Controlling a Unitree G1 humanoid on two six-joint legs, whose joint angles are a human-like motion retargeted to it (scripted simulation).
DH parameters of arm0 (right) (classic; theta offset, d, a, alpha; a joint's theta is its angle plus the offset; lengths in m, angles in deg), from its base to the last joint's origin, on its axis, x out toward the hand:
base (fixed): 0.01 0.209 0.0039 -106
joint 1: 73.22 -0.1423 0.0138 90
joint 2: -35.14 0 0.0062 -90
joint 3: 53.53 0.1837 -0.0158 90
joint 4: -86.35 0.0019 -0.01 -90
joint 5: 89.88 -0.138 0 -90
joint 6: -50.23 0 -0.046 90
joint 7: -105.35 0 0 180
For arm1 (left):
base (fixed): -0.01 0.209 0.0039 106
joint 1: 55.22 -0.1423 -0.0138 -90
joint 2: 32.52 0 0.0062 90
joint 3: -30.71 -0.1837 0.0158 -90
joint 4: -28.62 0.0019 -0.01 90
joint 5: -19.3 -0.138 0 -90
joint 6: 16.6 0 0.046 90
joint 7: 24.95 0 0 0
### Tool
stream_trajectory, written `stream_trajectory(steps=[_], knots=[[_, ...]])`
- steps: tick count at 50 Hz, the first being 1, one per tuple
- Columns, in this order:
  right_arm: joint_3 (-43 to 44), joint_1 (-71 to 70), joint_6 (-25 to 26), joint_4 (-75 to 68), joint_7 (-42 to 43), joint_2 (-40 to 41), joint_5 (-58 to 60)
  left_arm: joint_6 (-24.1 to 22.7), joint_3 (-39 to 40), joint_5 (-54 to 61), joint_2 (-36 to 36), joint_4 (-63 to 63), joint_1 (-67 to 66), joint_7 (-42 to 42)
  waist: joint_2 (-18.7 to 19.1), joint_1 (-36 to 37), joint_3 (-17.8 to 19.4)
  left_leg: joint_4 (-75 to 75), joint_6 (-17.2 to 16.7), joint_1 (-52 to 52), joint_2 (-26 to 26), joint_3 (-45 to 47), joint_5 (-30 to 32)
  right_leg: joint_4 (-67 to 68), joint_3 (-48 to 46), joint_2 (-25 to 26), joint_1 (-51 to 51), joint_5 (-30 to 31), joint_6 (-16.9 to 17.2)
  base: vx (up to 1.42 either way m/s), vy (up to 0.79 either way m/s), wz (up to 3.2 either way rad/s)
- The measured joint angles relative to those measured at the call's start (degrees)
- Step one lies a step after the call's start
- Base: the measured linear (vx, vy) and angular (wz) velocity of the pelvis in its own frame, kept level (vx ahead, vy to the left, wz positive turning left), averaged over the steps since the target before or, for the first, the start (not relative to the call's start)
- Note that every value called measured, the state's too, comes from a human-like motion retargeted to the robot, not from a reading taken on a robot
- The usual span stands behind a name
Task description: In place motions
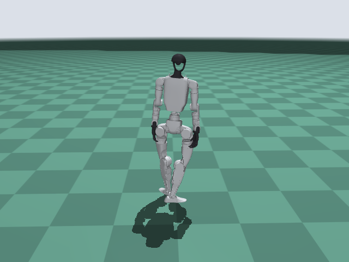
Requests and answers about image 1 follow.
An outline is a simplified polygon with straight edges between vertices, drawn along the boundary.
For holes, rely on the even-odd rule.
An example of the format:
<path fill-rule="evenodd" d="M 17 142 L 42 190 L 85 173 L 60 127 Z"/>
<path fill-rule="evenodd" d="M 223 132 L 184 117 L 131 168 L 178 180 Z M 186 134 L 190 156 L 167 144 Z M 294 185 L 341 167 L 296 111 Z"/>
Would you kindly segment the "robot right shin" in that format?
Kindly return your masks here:
<path fill-rule="evenodd" d="M 170 198 L 175 198 L 175 195 L 177 193 L 178 187 L 180 186 L 184 173 L 185 173 L 186 167 L 184 169 L 184 165 L 181 162 L 176 163 L 175 169 L 173 171 L 172 175 L 172 187 L 171 187 L 171 193 L 170 193 Z"/>

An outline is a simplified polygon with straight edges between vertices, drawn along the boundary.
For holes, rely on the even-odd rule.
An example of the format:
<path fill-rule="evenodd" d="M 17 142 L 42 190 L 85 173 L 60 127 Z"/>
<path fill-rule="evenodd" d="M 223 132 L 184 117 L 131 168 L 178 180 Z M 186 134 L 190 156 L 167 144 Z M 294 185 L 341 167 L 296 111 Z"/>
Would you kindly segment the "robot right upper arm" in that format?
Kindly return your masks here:
<path fill-rule="evenodd" d="M 198 101 L 198 83 L 197 81 L 188 79 L 188 87 L 191 89 L 191 104 L 190 110 L 197 111 L 197 101 Z"/>

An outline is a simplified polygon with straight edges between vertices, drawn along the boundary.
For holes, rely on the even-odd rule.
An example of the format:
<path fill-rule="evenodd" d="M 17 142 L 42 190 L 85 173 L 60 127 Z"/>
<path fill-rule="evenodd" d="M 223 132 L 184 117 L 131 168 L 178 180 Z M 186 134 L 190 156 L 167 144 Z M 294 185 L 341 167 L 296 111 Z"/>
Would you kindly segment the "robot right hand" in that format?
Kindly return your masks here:
<path fill-rule="evenodd" d="M 200 128 L 196 127 L 196 131 L 193 131 L 193 137 L 190 141 L 192 141 L 192 144 L 188 146 L 189 148 L 194 148 L 198 144 L 198 134 L 200 133 Z"/>

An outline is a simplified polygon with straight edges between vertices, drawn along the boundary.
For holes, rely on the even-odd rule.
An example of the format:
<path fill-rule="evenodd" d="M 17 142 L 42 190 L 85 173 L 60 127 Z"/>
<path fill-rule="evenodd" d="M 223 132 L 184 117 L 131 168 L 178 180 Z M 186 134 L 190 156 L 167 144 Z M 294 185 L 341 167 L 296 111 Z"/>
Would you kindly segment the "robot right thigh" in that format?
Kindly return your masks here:
<path fill-rule="evenodd" d="M 192 151 L 193 151 L 193 148 L 188 147 L 192 144 L 192 141 L 190 140 L 193 137 L 193 132 L 191 128 L 181 125 L 180 133 L 182 136 L 182 159 L 175 161 L 173 166 L 175 168 L 176 163 L 181 162 L 183 163 L 184 169 L 185 169 L 185 167 L 187 166 L 191 158 Z"/>

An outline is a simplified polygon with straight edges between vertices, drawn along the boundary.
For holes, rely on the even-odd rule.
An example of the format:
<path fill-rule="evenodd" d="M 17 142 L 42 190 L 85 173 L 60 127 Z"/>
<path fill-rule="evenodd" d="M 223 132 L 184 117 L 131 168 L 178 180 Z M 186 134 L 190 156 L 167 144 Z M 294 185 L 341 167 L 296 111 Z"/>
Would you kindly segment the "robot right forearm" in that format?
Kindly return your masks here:
<path fill-rule="evenodd" d="M 192 125 L 193 125 L 193 131 L 196 131 L 196 127 L 200 128 L 200 110 L 199 110 L 199 104 L 197 104 L 197 111 L 194 111 L 191 113 L 192 114 Z M 201 129 L 201 128 L 200 128 Z"/>

